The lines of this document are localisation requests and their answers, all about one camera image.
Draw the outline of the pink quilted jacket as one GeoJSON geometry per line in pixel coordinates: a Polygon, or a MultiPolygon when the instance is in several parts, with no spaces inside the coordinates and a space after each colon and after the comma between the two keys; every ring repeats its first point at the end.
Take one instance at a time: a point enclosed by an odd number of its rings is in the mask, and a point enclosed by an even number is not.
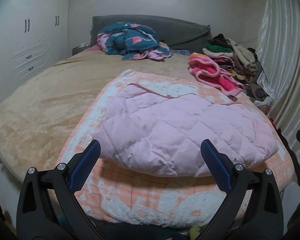
{"type": "Polygon", "coordinates": [[[205,177],[200,145],[210,140],[234,163],[253,167],[279,147],[270,126],[242,104],[196,94],[168,98],[131,84],[106,105],[94,139],[101,158],[156,177],[205,177]]]}

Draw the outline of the pile of assorted clothes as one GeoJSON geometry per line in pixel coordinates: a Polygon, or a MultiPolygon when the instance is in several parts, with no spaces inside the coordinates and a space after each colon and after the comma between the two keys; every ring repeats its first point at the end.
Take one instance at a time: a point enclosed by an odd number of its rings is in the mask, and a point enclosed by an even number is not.
{"type": "Polygon", "coordinates": [[[272,105],[273,99],[257,84],[262,66],[254,49],[246,49],[219,34],[208,40],[203,54],[218,65],[218,76],[201,76],[201,79],[214,84],[229,97],[234,98],[244,92],[258,108],[272,105]]]}

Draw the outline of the beige bed sheet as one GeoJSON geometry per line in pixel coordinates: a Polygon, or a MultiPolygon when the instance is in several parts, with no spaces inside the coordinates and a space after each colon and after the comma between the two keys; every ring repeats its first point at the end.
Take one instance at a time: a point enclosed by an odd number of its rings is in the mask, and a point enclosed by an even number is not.
{"type": "Polygon", "coordinates": [[[0,161],[18,180],[29,167],[53,168],[100,91],[128,69],[191,79],[184,55],[156,62],[81,52],[33,77],[0,104],[0,161]]]}

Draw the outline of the white satin curtain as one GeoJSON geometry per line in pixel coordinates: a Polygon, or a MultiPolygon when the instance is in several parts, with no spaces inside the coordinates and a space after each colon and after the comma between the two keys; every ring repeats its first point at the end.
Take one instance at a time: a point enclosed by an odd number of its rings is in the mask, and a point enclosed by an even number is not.
{"type": "Polygon", "coordinates": [[[273,98],[268,115],[300,158],[300,0],[266,0],[257,54],[258,83],[273,98]]]}

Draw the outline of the hot pink fleece garment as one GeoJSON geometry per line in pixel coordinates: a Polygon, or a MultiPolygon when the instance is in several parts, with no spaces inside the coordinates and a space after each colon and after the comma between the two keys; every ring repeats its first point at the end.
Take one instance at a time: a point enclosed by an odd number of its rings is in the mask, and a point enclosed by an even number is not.
{"type": "Polygon", "coordinates": [[[213,59],[198,53],[189,56],[188,70],[195,79],[205,85],[217,88],[226,96],[236,97],[244,86],[221,68],[213,59]]]}

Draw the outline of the dark grey headboard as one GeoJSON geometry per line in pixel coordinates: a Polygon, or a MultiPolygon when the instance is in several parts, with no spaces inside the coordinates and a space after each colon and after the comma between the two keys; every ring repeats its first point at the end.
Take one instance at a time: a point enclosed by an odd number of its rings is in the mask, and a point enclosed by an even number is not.
{"type": "Polygon", "coordinates": [[[90,32],[90,42],[72,49],[72,55],[76,55],[96,44],[97,35],[104,27],[116,22],[131,22],[146,25],[152,28],[159,40],[166,43],[169,48],[176,50],[188,50],[201,53],[202,49],[211,39],[210,26],[200,25],[176,18],[153,15],[107,15],[94,16],[90,32]]]}

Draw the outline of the white wardrobe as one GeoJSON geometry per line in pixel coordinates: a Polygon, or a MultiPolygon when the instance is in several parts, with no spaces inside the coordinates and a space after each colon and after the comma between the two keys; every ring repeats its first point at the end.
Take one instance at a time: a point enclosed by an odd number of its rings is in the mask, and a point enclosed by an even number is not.
{"type": "Polygon", "coordinates": [[[70,0],[0,0],[0,103],[69,57],[70,0]]]}

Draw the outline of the teal pink flamingo quilt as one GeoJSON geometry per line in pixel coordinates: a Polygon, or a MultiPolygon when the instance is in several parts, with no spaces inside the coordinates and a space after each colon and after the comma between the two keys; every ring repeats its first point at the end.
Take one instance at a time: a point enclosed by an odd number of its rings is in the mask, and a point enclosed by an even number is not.
{"type": "Polygon", "coordinates": [[[104,27],[97,35],[97,45],[107,55],[121,55],[123,60],[164,61],[173,53],[161,45],[150,27],[131,22],[117,22],[104,27]]]}

